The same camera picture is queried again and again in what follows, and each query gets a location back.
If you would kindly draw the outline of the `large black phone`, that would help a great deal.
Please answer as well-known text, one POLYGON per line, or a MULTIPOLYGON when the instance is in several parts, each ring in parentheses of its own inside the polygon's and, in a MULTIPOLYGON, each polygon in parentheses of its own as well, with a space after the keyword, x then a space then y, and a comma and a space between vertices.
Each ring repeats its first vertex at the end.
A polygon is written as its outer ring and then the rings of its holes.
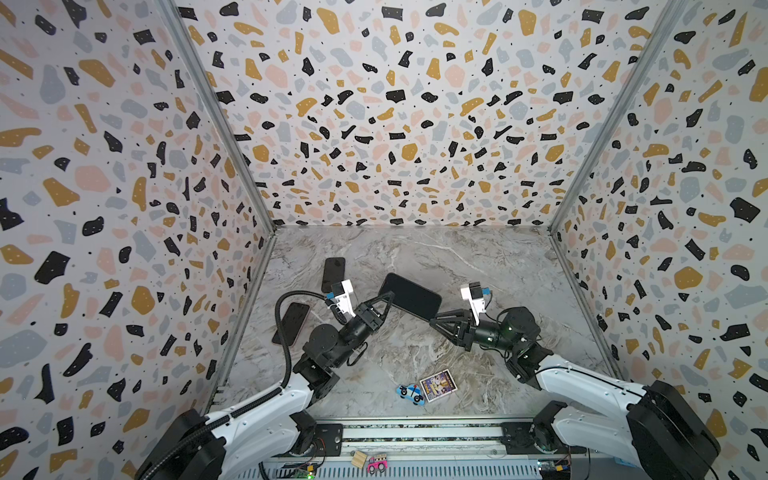
POLYGON ((393 305, 421 320, 430 321, 439 312, 442 297, 407 278, 389 273, 379 288, 379 294, 392 293, 393 305))

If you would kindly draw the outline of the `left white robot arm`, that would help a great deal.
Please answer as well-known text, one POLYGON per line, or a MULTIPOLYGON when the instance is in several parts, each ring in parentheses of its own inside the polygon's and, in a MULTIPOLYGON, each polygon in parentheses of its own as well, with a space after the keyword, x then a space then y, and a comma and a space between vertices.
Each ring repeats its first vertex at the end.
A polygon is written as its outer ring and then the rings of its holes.
POLYGON ((317 426, 308 407, 336 385, 337 368, 354 365, 365 352, 393 300, 386 292, 351 308, 340 295, 325 296, 340 328, 315 327, 300 359, 286 362, 276 385, 207 415, 180 414, 138 468, 137 478, 230 479, 274 456, 307 451, 317 426))

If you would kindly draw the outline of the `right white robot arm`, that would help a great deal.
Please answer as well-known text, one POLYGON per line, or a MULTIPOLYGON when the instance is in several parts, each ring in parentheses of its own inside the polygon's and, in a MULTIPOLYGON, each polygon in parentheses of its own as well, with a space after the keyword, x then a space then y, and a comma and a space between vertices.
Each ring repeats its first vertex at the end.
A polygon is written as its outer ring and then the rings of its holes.
POLYGON ((517 381, 554 395, 527 435, 540 452, 583 447, 652 479, 703 479, 714 471, 721 447, 675 387, 623 381, 566 360, 539 343, 540 327, 527 308, 508 308, 500 321, 453 310, 429 324, 465 350, 496 351, 517 381))

